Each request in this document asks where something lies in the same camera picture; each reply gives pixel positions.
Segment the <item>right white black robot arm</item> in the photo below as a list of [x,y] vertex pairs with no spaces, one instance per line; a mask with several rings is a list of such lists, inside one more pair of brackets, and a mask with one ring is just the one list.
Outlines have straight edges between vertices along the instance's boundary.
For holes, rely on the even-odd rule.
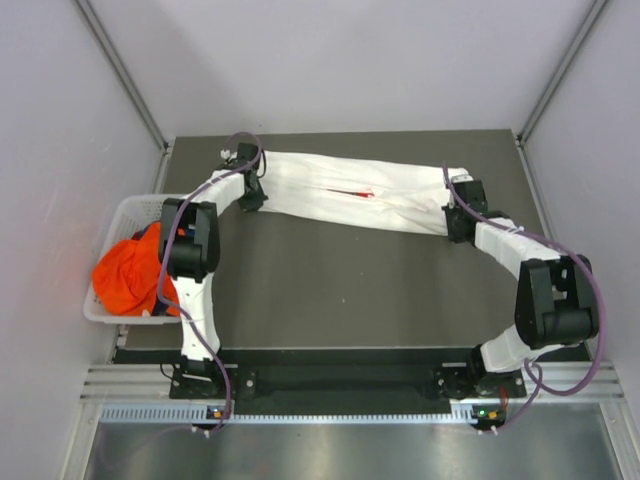
[[492,394],[505,375],[531,369],[541,355],[605,339],[604,300],[586,257],[489,210],[481,181],[459,175],[445,182],[448,239],[471,244],[517,281],[512,325],[468,357],[466,380],[474,393]]

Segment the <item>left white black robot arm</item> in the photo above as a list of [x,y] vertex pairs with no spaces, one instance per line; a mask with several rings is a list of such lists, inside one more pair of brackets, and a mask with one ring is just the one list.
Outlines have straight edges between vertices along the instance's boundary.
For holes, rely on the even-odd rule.
[[258,143],[240,143],[221,152],[222,164],[211,177],[182,198],[168,198],[160,217],[159,280],[170,279],[177,298],[158,299],[179,312],[183,343],[174,380],[191,379],[205,396],[229,386],[218,358],[220,339],[214,314],[212,283],[221,259],[219,216],[232,204],[252,212],[267,196],[260,184],[266,154]]

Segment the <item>white t-shirt red print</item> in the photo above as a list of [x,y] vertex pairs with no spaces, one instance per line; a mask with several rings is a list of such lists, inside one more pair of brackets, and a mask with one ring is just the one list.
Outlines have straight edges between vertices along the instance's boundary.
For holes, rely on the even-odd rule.
[[438,167],[268,151],[262,209],[316,221],[445,236]]

